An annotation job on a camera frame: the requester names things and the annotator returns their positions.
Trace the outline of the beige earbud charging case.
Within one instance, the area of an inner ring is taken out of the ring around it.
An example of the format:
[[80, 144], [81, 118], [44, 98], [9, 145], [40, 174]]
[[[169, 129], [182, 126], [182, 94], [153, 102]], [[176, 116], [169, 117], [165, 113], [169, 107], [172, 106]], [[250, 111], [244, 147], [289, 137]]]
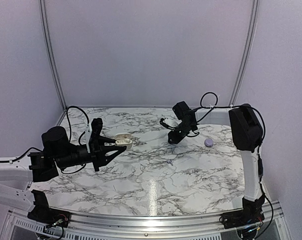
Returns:
[[116, 134], [114, 137], [115, 144], [120, 147], [126, 147], [126, 149], [129, 150], [133, 146], [133, 140], [131, 138], [132, 134], [128, 132]]

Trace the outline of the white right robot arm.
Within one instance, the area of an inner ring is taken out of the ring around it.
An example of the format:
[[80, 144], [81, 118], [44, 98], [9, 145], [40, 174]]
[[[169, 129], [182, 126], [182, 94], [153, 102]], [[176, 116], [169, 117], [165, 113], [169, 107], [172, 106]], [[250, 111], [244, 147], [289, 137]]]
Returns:
[[225, 125], [231, 127], [232, 140], [240, 151], [243, 167], [245, 190], [244, 199], [255, 202], [263, 195], [261, 179], [263, 164], [260, 158], [260, 147], [266, 134], [265, 122], [257, 109], [248, 103], [230, 106], [202, 106], [191, 109], [182, 101], [172, 108], [180, 121], [171, 126], [167, 119], [160, 119], [160, 125], [169, 129], [168, 143], [178, 144], [198, 125]]

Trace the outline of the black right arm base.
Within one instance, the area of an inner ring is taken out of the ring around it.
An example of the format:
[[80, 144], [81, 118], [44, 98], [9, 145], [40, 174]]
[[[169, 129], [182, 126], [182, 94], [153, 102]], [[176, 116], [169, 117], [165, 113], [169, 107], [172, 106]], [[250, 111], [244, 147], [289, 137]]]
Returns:
[[221, 214], [219, 221], [225, 229], [237, 228], [263, 222], [265, 219], [262, 210], [264, 203], [264, 194], [255, 201], [242, 198], [243, 209], [223, 213]]

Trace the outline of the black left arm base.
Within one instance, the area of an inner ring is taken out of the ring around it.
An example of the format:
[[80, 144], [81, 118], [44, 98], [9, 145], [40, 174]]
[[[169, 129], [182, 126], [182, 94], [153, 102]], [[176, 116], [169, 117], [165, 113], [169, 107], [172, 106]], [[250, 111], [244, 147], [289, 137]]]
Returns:
[[63, 228], [68, 227], [70, 212], [51, 208], [44, 192], [32, 190], [31, 193], [34, 197], [34, 208], [28, 212], [28, 219], [51, 226], [55, 222], [62, 220], [62, 223], [59, 223], [58, 225], [62, 226]]

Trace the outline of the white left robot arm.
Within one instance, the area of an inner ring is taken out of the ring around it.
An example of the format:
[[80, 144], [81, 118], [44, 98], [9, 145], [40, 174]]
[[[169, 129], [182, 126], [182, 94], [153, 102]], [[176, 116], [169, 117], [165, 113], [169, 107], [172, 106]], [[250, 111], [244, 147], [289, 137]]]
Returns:
[[89, 137], [86, 145], [72, 144], [65, 128], [55, 126], [43, 133], [43, 150], [26, 151], [22, 156], [10, 160], [0, 160], [0, 204], [16, 209], [34, 212], [42, 222], [54, 218], [45, 193], [38, 190], [18, 190], [2, 185], [2, 181], [47, 182], [59, 172], [75, 166], [92, 164], [94, 170], [106, 166], [118, 155], [126, 151], [126, 146], [116, 145], [114, 139], [101, 136], [98, 127]]

